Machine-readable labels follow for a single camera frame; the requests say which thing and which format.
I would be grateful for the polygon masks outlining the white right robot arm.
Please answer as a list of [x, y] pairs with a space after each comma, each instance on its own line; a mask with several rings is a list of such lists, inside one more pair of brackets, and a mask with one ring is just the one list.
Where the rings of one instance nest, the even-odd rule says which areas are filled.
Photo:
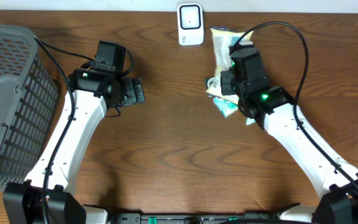
[[317, 207], [292, 205], [282, 223], [358, 223], [358, 168], [340, 156], [312, 127], [294, 99], [266, 76], [240, 80], [231, 70], [220, 78], [223, 95], [238, 94], [239, 109], [275, 138], [314, 187]]

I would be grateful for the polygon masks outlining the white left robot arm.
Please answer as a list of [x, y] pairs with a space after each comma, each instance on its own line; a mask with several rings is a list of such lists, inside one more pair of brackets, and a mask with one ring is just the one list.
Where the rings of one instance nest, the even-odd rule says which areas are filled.
[[58, 123], [21, 184], [9, 183], [2, 199], [10, 223], [110, 223], [109, 212], [75, 198], [78, 172], [91, 137], [110, 108], [145, 101], [140, 78], [77, 68]]

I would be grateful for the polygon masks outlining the green wet wipes pack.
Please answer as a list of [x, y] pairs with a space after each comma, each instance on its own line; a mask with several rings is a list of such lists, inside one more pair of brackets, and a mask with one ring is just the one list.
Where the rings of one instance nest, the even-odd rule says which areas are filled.
[[252, 125], [252, 124], [254, 124], [255, 123], [255, 119], [251, 119], [251, 118], [247, 118], [246, 119], [246, 125], [247, 126], [250, 126], [250, 125]]

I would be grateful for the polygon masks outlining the yellow snack bag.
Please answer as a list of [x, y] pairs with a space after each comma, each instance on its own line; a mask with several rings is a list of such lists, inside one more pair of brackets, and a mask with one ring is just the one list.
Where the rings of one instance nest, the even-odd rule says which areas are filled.
[[214, 71], [214, 77], [210, 78], [207, 82], [206, 93], [212, 96], [217, 96], [226, 101], [230, 101], [235, 105], [238, 104], [239, 97], [234, 95], [224, 96], [221, 93], [221, 72], [229, 70], [232, 66], [231, 58], [229, 56], [230, 47], [232, 47], [239, 38], [243, 35], [243, 32], [236, 32], [225, 27], [211, 26], [212, 40], [214, 56], [216, 61], [216, 68]]

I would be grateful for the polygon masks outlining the black round-label packet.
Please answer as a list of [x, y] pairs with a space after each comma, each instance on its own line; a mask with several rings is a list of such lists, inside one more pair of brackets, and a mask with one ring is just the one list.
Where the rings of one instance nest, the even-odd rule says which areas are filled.
[[208, 90], [209, 86], [211, 85], [211, 78], [204, 79], [205, 89]]

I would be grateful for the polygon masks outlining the green Kleenex tissue pack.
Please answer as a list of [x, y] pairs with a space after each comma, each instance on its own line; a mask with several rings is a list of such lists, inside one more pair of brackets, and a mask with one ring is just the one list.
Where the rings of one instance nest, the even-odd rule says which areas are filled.
[[222, 98], [219, 97], [214, 97], [213, 98], [213, 103], [216, 105], [216, 107], [218, 108], [218, 110], [221, 112], [221, 114], [227, 118], [230, 115], [232, 115], [233, 113], [235, 113], [238, 110], [238, 107], [236, 104], [224, 100]]

